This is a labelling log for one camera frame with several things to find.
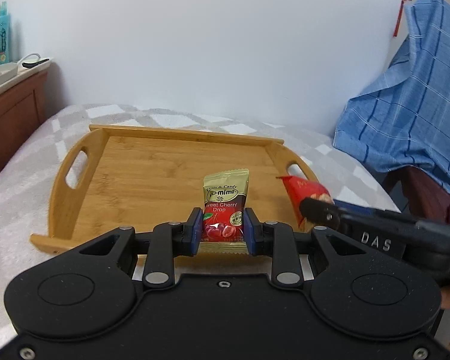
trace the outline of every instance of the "candy wrapper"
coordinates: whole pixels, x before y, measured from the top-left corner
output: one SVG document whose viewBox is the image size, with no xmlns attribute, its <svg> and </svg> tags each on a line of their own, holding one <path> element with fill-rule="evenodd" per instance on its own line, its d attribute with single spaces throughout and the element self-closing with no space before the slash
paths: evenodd
<svg viewBox="0 0 450 360">
<path fill-rule="evenodd" d="M 246 252 L 242 216 L 248 192 L 248 174 L 248 169 L 236 169 L 203 179 L 202 251 Z"/>
<path fill-rule="evenodd" d="M 295 212 L 298 228 L 301 231 L 310 231 L 313 223 L 307 222 L 300 212 L 300 202 L 305 198 L 321 200 L 322 202 L 333 203 L 330 192 L 322 184 L 315 181 L 305 180 L 298 176 L 282 176 L 283 185 L 288 193 Z"/>
</svg>

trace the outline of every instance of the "blue checkered fabric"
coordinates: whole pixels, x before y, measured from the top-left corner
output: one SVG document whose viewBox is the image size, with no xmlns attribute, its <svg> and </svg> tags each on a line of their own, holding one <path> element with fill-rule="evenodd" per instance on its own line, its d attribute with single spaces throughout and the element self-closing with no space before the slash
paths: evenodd
<svg viewBox="0 0 450 360">
<path fill-rule="evenodd" d="M 450 5 L 417 0 L 405 14 L 408 38 L 348 101 L 334 146 L 377 172 L 418 167 L 450 193 Z"/>
</svg>

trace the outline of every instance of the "gray and white blanket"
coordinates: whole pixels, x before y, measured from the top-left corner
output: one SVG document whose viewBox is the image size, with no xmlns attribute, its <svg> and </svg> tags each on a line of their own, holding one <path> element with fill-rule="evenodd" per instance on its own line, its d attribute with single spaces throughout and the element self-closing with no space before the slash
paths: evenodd
<svg viewBox="0 0 450 360">
<path fill-rule="evenodd" d="M 15 334 L 3 306 L 7 283 L 21 271 L 50 258 L 29 242 L 30 233 L 47 233 L 48 200 L 68 150 L 90 123 L 181 128 L 284 139 L 315 172 L 333 198 L 363 206 L 397 210 L 387 193 L 361 164 L 332 147 L 329 137 L 298 127 L 253 120 L 185 114 L 130 105 L 66 107 L 47 120 L 0 173 L 0 347 Z"/>
</svg>

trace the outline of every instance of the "bamboo tray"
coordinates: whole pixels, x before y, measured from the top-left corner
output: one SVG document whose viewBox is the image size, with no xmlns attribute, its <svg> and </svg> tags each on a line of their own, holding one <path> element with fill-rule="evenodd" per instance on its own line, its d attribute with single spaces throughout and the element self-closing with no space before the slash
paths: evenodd
<svg viewBox="0 0 450 360">
<path fill-rule="evenodd" d="M 185 222 L 203 207 L 203 177 L 228 169 L 250 169 L 247 207 L 262 221 L 297 230 L 282 181 L 297 164 L 312 170 L 283 140 L 166 128 L 90 125 L 65 157 L 50 197 L 48 235 L 31 235 L 40 250 L 59 253 L 118 226 L 152 231 L 159 223 Z M 80 151 L 87 163 L 76 188 L 65 177 Z"/>
</svg>

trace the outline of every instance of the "tray rim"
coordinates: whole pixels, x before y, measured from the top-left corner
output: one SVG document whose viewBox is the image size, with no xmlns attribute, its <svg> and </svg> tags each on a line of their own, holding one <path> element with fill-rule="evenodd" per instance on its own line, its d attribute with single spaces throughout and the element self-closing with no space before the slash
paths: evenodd
<svg viewBox="0 0 450 360">
<path fill-rule="evenodd" d="M 99 124 L 91 124 L 89 129 L 90 132 L 80 138 L 69 150 L 56 174 L 50 195 L 47 235 L 32 234 L 30 236 L 30 242 L 41 251 L 58 254 L 79 245 L 77 241 L 71 239 L 73 231 L 86 192 L 111 136 L 260 146 L 264 147 L 281 176 L 288 175 L 289 166 L 297 164 L 307 179 L 318 181 L 308 165 L 296 153 L 284 146 L 283 139 L 171 128 Z M 88 160 L 77 186 L 71 188 L 66 184 L 65 176 L 81 151 L 87 154 Z"/>
</svg>

